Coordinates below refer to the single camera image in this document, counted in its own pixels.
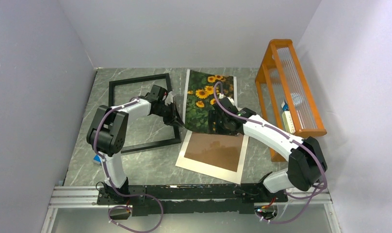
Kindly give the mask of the black picture frame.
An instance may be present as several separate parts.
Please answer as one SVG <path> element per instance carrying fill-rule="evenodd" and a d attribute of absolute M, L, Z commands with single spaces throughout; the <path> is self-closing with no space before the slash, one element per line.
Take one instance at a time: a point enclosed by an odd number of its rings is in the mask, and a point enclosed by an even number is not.
<path fill-rule="evenodd" d="M 108 103 L 120 105 L 132 97 L 144 96 L 154 84 L 172 91 L 168 73 L 110 81 Z M 136 121 L 132 128 L 128 129 L 126 136 L 125 144 L 120 151 L 122 154 L 154 150 L 181 143 L 179 127 L 165 126 L 162 119 L 154 115 L 146 120 Z"/>

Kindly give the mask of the white mat backing board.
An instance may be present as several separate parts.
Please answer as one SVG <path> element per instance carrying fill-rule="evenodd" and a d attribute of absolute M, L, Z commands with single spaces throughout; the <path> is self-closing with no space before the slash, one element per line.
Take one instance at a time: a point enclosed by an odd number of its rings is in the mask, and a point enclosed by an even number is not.
<path fill-rule="evenodd" d="M 202 134 L 188 131 L 176 166 L 241 184 L 249 137 Z"/>

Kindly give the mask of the sunflower photo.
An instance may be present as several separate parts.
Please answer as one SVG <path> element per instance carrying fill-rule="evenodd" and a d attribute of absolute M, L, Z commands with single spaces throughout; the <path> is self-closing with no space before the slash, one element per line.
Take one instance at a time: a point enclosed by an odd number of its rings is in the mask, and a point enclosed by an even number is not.
<path fill-rule="evenodd" d="M 184 127 L 194 133 L 213 133 L 215 124 L 209 123 L 209 113 L 214 113 L 215 98 L 222 88 L 226 97 L 234 98 L 236 78 L 234 76 L 208 74 L 188 69 L 184 92 Z"/>

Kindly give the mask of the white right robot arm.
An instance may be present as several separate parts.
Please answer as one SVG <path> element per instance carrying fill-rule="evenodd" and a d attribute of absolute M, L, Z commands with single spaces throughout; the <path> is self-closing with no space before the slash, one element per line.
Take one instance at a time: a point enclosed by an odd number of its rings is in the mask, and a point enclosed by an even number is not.
<path fill-rule="evenodd" d="M 264 143 L 287 161 L 286 169 L 270 173 L 259 182 L 257 195 L 262 201 L 270 201 L 276 192 L 288 188 L 308 191 L 317 181 L 326 180 L 327 164 L 316 138 L 287 133 L 248 108 L 238 110 L 227 97 L 213 107 L 219 126 Z"/>

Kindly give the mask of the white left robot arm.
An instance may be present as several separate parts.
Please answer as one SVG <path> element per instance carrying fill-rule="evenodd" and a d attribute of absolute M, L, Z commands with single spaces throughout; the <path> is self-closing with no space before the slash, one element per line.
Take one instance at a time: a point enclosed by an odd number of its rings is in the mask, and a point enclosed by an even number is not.
<path fill-rule="evenodd" d="M 105 187 L 112 188 L 110 198 L 117 204 L 125 203 L 130 194 L 129 180 L 119 154 L 125 143 L 128 124 L 149 115 L 161 117 L 168 126 L 184 126 L 173 93 L 153 85 L 146 95 L 133 97 L 122 105 L 101 105 L 87 133 L 87 143 L 100 158 Z"/>

